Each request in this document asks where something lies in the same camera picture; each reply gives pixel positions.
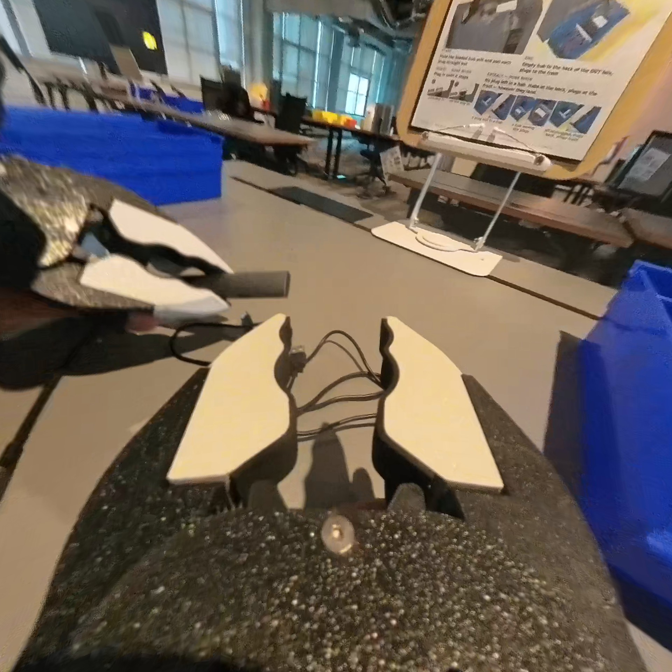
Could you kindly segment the grey USB hub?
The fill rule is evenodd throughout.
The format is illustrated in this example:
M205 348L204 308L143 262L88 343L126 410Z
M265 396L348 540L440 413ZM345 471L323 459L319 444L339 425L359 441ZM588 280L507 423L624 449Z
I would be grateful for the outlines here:
M189 281L195 288L211 291L223 299L286 298L291 275L287 271L213 273Z

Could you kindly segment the blue bin with divider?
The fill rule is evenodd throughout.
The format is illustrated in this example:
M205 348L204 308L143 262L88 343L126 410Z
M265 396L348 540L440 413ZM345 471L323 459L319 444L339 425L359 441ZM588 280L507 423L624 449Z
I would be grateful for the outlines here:
M636 261L582 339L560 333L544 454L627 619L671 649L671 269Z

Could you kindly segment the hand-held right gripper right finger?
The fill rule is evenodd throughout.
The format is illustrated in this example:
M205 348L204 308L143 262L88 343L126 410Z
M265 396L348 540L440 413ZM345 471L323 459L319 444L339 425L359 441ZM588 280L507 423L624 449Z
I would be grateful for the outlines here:
M374 437L419 472L475 492L505 488L462 372L400 319L380 325L382 366Z

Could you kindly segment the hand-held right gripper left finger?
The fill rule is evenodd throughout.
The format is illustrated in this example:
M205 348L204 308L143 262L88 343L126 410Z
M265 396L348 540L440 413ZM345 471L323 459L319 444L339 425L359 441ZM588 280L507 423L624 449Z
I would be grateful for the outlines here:
M276 482L298 454L290 317L276 314L215 358L167 471L173 485Z

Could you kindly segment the black framed display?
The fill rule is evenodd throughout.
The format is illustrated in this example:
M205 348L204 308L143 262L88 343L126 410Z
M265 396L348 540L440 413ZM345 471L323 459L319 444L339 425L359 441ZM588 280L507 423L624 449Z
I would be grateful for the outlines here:
M609 187L630 196L666 199L671 194L671 132L652 131Z

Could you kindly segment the blue plastic bin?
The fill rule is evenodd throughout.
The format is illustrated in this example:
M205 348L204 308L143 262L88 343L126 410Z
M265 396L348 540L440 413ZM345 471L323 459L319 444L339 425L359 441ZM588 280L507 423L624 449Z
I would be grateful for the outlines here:
M163 118L8 106L1 154L111 181L155 206L223 191L223 138Z

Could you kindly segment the small blue bin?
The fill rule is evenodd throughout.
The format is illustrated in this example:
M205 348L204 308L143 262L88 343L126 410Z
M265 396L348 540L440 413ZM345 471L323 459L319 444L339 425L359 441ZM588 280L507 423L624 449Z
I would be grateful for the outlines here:
M163 104L180 112L198 114L205 111L200 100L192 99L180 91L166 92L156 83L150 85L129 84L129 92L133 98L153 104Z

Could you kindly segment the yellow plastic bin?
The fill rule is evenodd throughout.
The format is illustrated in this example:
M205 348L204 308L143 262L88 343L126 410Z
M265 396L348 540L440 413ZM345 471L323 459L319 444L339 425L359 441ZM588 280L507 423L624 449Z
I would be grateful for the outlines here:
M358 120L348 114L329 112L314 109L310 113L310 120L320 124L339 126L348 129L358 129Z

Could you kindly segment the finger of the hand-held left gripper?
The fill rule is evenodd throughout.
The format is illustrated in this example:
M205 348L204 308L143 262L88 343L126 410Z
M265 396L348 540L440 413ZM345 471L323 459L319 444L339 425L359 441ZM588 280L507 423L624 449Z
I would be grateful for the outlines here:
M105 250L159 275L218 275L232 268L192 231L120 199L105 214Z
M109 255L87 263L80 275L84 287L138 300L153 307L160 322L186 322L223 315L229 303L206 289L177 278L150 273L139 263Z

